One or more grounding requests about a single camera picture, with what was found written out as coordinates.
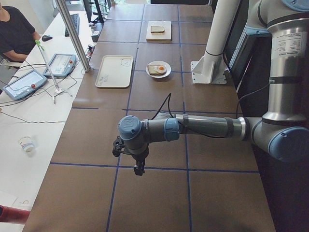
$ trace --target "white pole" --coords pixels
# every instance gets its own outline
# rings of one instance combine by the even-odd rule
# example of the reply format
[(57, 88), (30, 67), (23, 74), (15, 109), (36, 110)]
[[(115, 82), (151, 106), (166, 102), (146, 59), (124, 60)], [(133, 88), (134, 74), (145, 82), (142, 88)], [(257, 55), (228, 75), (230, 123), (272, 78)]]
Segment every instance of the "white pole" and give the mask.
[(47, 66), (47, 69), (48, 69), (48, 71), (49, 71), (49, 73), (50, 73), (50, 76), (51, 76), (51, 78), (52, 78), (52, 80), (53, 80), (53, 82), (54, 82), (54, 84), (55, 84), (56, 93), (61, 93), (61, 92), (62, 92), (62, 89), (59, 88), (59, 85), (58, 85), (58, 83), (57, 83), (57, 81), (56, 81), (56, 79), (55, 79), (55, 76), (54, 76), (54, 74), (53, 74), (53, 72), (52, 72), (52, 69), (51, 69), (51, 67), (49, 66), (48, 60), (46, 59), (45, 54), (44, 54), (44, 49), (43, 49), (42, 46), (41, 46), (41, 42), (38, 41), (38, 40), (36, 40), (35, 43), (36, 43), (37, 46), (39, 47), (39, 50), (40, 50), (40, 52), (41, 52), (41, 55), (42, 55), (42, 57), (43, 57), (43, 59), (44, 59), (44, 62), (45, 62), (45, 64), (46, 64), (46, 66)]
[(57, 7), (59, 9), (59, 13), (61, 14), (61, 17), (63, 19), (63, 22), (64, 22), (64, 24), (66, 25), (66, 27), (69, 31), (70, 38), (72, 40), (72, 43), (73, 43), (73, 46), (74, 46), (75, 51), (77, 53), (77, 56), (78, 56), (80, 62), (82, 63), (85, 72), (87, 73), (91, 69), (91, 67), (90, 67), (89, 62), (86, 58), (86, 55), (85, 55), (84, 50), (83, 50), (83, 46), (81, 44), (81, 41), (78, 38), (78, 34), (77, 34), (75, 27), (73, 25), (73, 22), (71, 20), (70, 13), (67, 9), (66, 2), (63, 1), (63, 0), (56, 0), (56, 3), (57, 3)]
[(225, 84), (222, 53), (241, 0), (218, 0), (204, 56), (192, 61), (192, 80), (196, 84)]

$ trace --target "black t-shirt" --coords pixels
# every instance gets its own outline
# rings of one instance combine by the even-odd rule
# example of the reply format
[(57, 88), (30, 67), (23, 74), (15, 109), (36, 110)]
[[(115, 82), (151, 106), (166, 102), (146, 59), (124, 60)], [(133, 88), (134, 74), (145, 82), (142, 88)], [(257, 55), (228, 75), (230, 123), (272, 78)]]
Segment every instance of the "black t-shirt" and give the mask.
[(35, 46), (32, 34), (34, 27), (15, 7), (3, 6), (10, 14), (8, 22), (0, 21), (0, 53), (14, 50), (16, 53), (28, 55)]

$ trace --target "plate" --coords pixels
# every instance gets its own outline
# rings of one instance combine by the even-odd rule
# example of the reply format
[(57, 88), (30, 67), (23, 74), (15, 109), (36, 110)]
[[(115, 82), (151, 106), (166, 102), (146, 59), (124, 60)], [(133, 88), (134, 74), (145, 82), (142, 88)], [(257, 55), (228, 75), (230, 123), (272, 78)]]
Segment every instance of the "plate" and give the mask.
[[(164, 67), (167, 69), (167, 72), (166, 72), (164, 75), (162, 75), (162, 76), (153, 76), (153, 75), (150, 75), (150, 74), (149, 74), (149, 71), (148, 71), (148, 65), (161, 65), (161, 66), (164, 66)], [(146, 66), (146, 72), (147, 72), (148, 75), (150, 75), (150, 76), (153, 77), (153, 78), (163, 78), (163, 77), (166, 77), (166, 76), (168, 76), (168, 75), (170, 74), (170, 72), (172, 71), (172, 68), (170, 67), (170, 65), (167, 64), (167, 63), (164, 62), (164, 61), (156, 60), (156, 61), (150, 62), (148, 65)]]

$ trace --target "cable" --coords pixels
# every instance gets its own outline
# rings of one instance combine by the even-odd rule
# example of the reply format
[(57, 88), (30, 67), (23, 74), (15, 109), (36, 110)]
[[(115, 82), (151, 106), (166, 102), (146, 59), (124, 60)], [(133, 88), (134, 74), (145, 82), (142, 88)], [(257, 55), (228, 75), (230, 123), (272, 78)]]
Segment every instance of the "cable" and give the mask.
[[(75, 70), (75, 68), (76, 68), (77, 65), (79, 65), (79, 64), (80, 64), (80, 61), (77, 60), (77, 61), (76, 61), (76, 64), (75, 64), (75, 67), (73, 68), (72, 72)], [(74, 79), (74, 78), (71, 76), (72, 72), (69, 74), (69, 76), (70, 76), (71, 79), (73, 79), (73, 80), (75, 81), (75, 83), (74, 83), (73, 85), (71, 85), (70, 87), (68, 87), (67, 89), (70, 89), (70, 88), (72, 88), (74, 85), (77, 84), (76, 79)], [(7, 85), (8, 87), (10, 87), (10, 84), (6, 84), (5, 82), (3, 82), (3, 81), (1, 81), (1, 80), (0, 80), (0, 82), (4, 83), (4, 84)], [(9, 105), (0, 105), (0, 107), (11, 106), (11, 105), (16, 105), (16, 104), (22, 103), (22, 102), (24, 102), (25, 100), (27, 100), (27, 99), (29, 99), (29, 98), (31, 98), (31, 97), (38, 96), (38, 95), (40, 95), (40, 94), (42, 94), (42, 93), (44, 93), (44, 92), (46, 92), (50, 97), (53, 97), (53, 96), (47, 91), (47, 90), (48, 90), (49, 88), (51, 88), (51, 87), (54, 87), (54, 85), (51, 85), (51, 86), (48, 87), (47, 89), (38, 88), (38, 89), (36, 89), (31, 95), (28, 95), (28, 96), (26, 96), (26, 97), (24, 97), (24, 98), (22, 98), (22, 99), (20, 99), (20, 100), (1, 102), (0, 104), (7, 104), (7, 103), (11, 103), (11, 102), (14, 102), (14, 103), (13, 103), (13, 104), (9, 104)], [(34, 94), (34, 93), (35, 93), (36, 91), (38, 91), (38, 90), (43, 90), (43, 91), (40, 92), (40, 93)]]
[(77, 84), (76, 79), (74, 79), (74, 78), (71, 76), (71, 74), (69, 74), (69, 76), (70, 76), (70, 78), (72, 78), (72, 79), (75, 81), (75, 83), (74, 83), (73, 85), (71, 85), (70, 87), (68, 87), (66, 90), (69, 90), (70, 88), (72, 88), (74, 85)]
[(8, 117), (12, 117), (12, 118), (16, 118), (16, 119), (19, 119), (19, 120), (22, 120), (23, 122), (26, 122), (26, 123), (36, 123), (36, 124), (41, 124), (41, 123), (66, 123), (66, 121), (55, 121), (55, 122), (50, 122), (50, 121), (43, 121), (43, 122), (35, 122), (35, 121), (26, 121), (22, 118), (19, 118), (19, 117), (15, 117), (15, 116), (12, 116), (12, 115), (8, 115), (2, 111), (0, 111), (1, 114), (4, 114), (4, 115), (7, 115)]
[(231, 67), (229, 66), (228, 62), (227, 62), (226, 55), (225, 55), (225, 51), (223, 52), (222, 58), (223, 58), (223, 61), (224, 61), (225, 65), (227, 66), (227, 69), (228, 69), (228, 71), (230, 72), (230, 75), (231, 75), (231, 77), (232, 77), (232, 79), (233, 79), (232, 69), (231, 69)]
[[(72, 78), (72, 79), (75, 81), (75, 83), (74, 83), (73, 85), (71, 85), (70, 87), (68, 87), (67, 89), (70, 89), (70, 88), (72, 88), (74, 85), (77, 84), (76, 79), (74, 79), (74, 78), (71, 76), (71, 74), (70, 74), (69, 76), (70, 76), (70, 78)], [(52, 95), (51, 95), (50, 93), (48, 93), (48, 91), (47, 91), (46, 89), (43, 89), (43, 88), (39, 88), (39, 89), (44, 90), (50, 97), (52, 97)], [(25, 100), (27, 100), (27, 99), (29, 99), (29, 98), (31, 98), (31, 97), (38, 96), (38, 95), (44, 93), (44, 91), (41, 92), (41, 93), (35, 94), (35, 95), (34, 95), (34, 92), (33, 92), (32, 94), (28, 95), (26, 98), (19, 100), (19, 102), (15, 102), (15, 103), (9, 104), (9, 105), (0, 105), (0, 107), (5, 107), (5, 106), (11, 106), (11, 105), (19, 104), (19, 103), (24, 102)], [(14, 117), (14, 118), (20, 119), (20, 120), (22, 120), (22, 121), (24, 121), (24, 122), (27, 122), (27, 123), (65, 123), (65, 121), (57, 121), (57, 122), (47, 122), (47, 121), (44, 121), (44, 122), (34, 122), (34, 121), (25, 121), (25, 120), (23, 120), (23, 119), (21, 119), (21, 118), (8, 115), (8, 114), (6, 114), (6, 113), (4, 113), (4, 112), (1, 112), (1, 111), (0, 111), (0, 113), (3, 113), (3, 114), (5, 114), (5, 115), (7, 115), (7, 116), (10, 116), (10, 117)]]
[(168, 96), (165, 98), (164, 102), (161, 104), (160, 108), (157, 110), (156, 114), (152, 117), (151, 120), (153, 120), (157, 115), (158, 113), (161, 111), (162, 107), (164, 106), (165, 102), (168, 100), (170, 100), (170, 97), (171, 97), (172, 93), (169, 93)]
[(252, 55), (251, 55), (251, 57), (250, 57), (250, 59), (249, 59), (249, 61), (248, 61), (248, 63), (247, 63), (246, 69), (245, 69), (245, 71), (243, 72), (243, 75), (242, 75), (242, 77), (241, 77), (241, 79), (240, 79), (240, 81), (239, 81), (239, 83), (238, 83), (238, 85), (237, 85), (236, 93), (239, 92), (240, 86), (241, 86), (242, 81), (243, 81), (243, 79), (244, 79), (244, 77), (245, 77), (245, 75), (246, 75), (246, 73), (247, 73), (247, 70), (248, 70), (248, 68), (249, 68), (249, 66), (250, 66), (251, 60), (252, 60)]
[[(21, 67), (20, 69), (22, 69), (22, 68), (24, 68), (24, 67), (28, 67), (28, 66), (31, 66), (31, 68), (27, 68), (27, 69), (24, 69), (24, 70), (35, 69), (35, 68), (32, 67), (32, 65), (33, 65), (33, 64), (31, 64), (31, 65), (25, 65), (25, 66)], [(42, 64), (42, 65), (36, 64), (36, 65), (37, 65), (36, 68), (44, 68), (44, 67), (46, 67), (46, 65), (43, 65), (43, 64)]]
[(236, 118), (238, 118), (238, 108), (239, 108), (240, 101), (241, 101), (242, 99), (244, 99), (245, 97), (248, 97), (248, 96), (250, 96), (250, 95), (252, 95), (252, 94), (254, 94), (254, 93), (257, 93), (257, 92), (263, 90), (264, 88), (266, 88), (266, 87), (268, 87), (268, 86), (269, 86), (269, 84), (267, 84), (266, 86), (264, 86), (264, 87), (262, 87), (262, 88), (260, 88), (260, 89), (258, 89), (258, 90), (256, 90), (256, 91), (254, 91), (254, 92), (252, 92), (252, 93), (248, 93), (248, 94), (242, 96), (242, 97), (238, 100), (238, 103), (237, 103), (237, 107), (236, 107)]
[[(172, 115), (172, 113), (171, 113), (171, 111), (170, 111), (170, 107), (169, 107), (169, 101), (170, 101), (171, 95), (172, 95), (172, 93), (169, 93), (169, 94), (168, 94), (168, 96), (165, 98), (164, 102), (162, 103), (162, 105), (161, 105), (160, 108), (157, 110), (156, 114), (152, 117), (151, 120), (153, 120), (153, 119), (158, 115), (158, 113), (161, 111), (163, 105), (165, 104), (165, 102), (166, 102), (167, 100), (168, 100), (168, 110), (169, 110), (169, 114), (170, 114), (171, 117), (174, 117), (174, 116)], [(223, 138), (225, 138), (225, 137), (221, 137), (221, 136), (207, 135), (207, 134), (198, 132), (198, 131), (196, 131), (196, 130), (194, 130), (194, 129), (192, 129), (192, 128), (186, 127), (186, 126), (185, 126), (183, 123), (181, 123), (180, 121), (178, 121), (178, 123), (179, 123), (180, 125), (182, 125), (184, 128), (187, 128), (187, 129), (190, 130), (190, 131), (193, 131), (193, 132), (195, 132), (195, 133), (197, 133), (197, 134), (200, 134), (200, 135), (203, 135), (203, 136), (206, 136), (206, 137), (209, 137), (209, 138), (214, 138), (214, 139), (223, 139)]]
[(25, 60), (25, 62), (26, 62), (28, 65), (19, 67), (17, 71), (19, 71), (20, 69), (22, 69), (22, 68), (24, 68), (24, 67), (28, 67), (28, 66), (31, 66), (31, 67), (34, 69), (33, 65), (42, 65), (42, 66), (46, 66), (46, 64), (29, 64), (29, 62), (27, 62), (26, 60)]
[(26, 88), (26, 87), (32, 88), (31, 86), (24, 86), (24, 87), (22, 87), (22, 88), (12, 89), (12, 88), (11, 88), (11, 84), (13, 84), (13, 83), (8, 84), (7, 87), (10, 87), (10, 89), (13, 90), (13, 91), (20, 91), (20, 90), (22, 90), (23, 88)]

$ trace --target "red object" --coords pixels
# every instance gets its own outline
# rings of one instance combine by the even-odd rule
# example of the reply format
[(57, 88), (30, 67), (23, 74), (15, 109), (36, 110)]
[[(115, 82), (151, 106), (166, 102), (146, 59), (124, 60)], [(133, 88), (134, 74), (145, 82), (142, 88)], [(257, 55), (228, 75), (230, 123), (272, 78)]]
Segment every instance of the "red object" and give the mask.
[(30, 211), (0, 205), (0, 222), (25, 224)]

